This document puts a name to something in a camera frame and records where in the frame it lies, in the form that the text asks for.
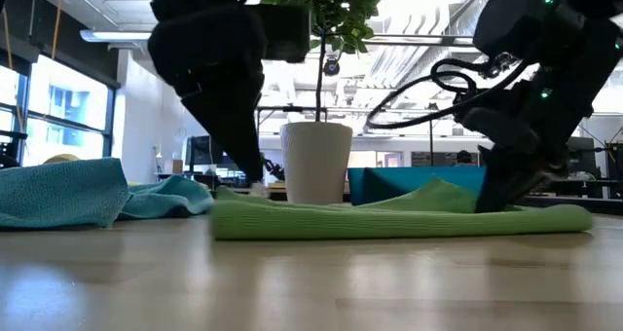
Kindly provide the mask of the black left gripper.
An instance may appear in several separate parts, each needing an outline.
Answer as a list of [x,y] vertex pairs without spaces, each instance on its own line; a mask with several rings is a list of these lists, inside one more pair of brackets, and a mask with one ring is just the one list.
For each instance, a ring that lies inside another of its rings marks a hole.
[[251,182],[263,178],[254,119],[259,95],[195,93],[245,79],[262,84],[265,49],[260,20],[238,5],[163,20],[148,39],[157,73],[178,95],[187,96],[184,107]]

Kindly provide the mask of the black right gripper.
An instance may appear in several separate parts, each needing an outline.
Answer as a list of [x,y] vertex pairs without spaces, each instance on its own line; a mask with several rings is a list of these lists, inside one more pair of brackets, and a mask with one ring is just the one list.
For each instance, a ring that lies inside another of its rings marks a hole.
[[586,78],[535,79],[510,90],[486,91],[461,114],[467,129],[494,144],[478,147],[486,170],[475,210],[501,211],[534,188],[564,177],[568,140],[591,114],[592,83]]

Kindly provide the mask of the cyan microfiber towel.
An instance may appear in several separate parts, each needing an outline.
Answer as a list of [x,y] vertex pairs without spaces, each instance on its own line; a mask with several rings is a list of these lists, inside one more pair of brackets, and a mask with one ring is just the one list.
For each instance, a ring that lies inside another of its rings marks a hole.
[[214,204],[203,184],[181,175],[154,184],[130,184],[128,192],[117,221],[187,218],[206,214]]

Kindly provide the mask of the green microfiber towel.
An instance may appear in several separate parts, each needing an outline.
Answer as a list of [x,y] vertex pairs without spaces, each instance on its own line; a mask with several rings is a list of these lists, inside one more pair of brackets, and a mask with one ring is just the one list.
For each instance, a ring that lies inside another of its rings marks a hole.
[[362,205],[298,204],[221,188],[210,209],[224,240],[428,239],[581,233],[592,213],[575,204],[507,206],[477,213],[476,197],[439,178],[418,190]]

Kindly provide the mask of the gray microfiber towel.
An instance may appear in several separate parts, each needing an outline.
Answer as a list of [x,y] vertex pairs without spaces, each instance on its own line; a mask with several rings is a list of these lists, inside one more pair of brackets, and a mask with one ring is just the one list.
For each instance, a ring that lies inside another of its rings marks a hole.
[[0,229],[107,227],[129,198],[117,159],[0,170]]

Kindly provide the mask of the black horizontal bar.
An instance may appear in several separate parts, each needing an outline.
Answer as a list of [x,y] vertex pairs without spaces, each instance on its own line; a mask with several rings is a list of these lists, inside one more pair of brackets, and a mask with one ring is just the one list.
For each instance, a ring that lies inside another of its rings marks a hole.
[[[315,107],[301,107],[301,106],[259,106],[256,107],[257,111],[279,111],[279,112],[315,112]],[[372,112],[372,109],[366,108],[346,108],[346,107],[320,107],[321,113],[360,113],[368,114]],[[437,111],[430,111],[425,109],[387,109],[382,108],[380,112],[383,113],[398,113],[398,114],[426,114]]]

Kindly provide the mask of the black computer monitor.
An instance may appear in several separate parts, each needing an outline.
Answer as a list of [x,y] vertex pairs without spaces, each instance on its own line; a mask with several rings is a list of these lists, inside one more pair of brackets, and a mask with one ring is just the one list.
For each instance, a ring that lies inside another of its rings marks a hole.
[[223,161],[224,150],[210,135],[187,139],[185,164],[187,166],[217,165]]
[[568,169],[570,172],[597,174],[594,140],[589,137],[572,136],[568,146]]

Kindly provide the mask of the green plant in white pot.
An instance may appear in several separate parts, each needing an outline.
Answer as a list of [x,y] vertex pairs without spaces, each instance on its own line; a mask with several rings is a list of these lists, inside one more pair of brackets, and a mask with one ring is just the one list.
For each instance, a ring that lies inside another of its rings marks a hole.
[[311,15],[312,49],[319,48],[315,120],[281,127],[287,199],[293,203],[331,204],[343,200],[352,128],[320,119],[327,49],[347,55],[366,53],[374,36],[367,20],[381,0],[261,0],[270,5],[301,5]]

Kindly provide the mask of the teal plastic bin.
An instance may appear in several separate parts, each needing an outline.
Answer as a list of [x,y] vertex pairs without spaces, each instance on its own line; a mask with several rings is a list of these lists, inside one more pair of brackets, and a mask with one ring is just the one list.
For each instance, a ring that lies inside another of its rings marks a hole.
[[392,199],[418,190],[432,178],[453,183],[478,195],[485,170],[477,166],[349,168],[350,201],[354,205],[362,205]]

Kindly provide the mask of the long ceiling light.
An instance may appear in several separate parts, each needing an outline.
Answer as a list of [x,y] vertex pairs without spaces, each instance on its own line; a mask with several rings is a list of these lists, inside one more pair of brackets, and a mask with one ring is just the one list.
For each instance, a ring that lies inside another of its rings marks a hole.
[[81,38],[89,43],[134,43],[147,41],[150,32],[128,31],[93,31],[83,29],[80,31]]

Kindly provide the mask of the large window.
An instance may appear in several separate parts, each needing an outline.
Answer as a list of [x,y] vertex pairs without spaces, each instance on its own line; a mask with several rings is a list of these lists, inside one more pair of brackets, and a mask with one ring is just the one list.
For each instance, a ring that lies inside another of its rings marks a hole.
[[0,59],[0,152],[22,166],[58,155],[111,155],[115,92],[44,55],[35,62]]

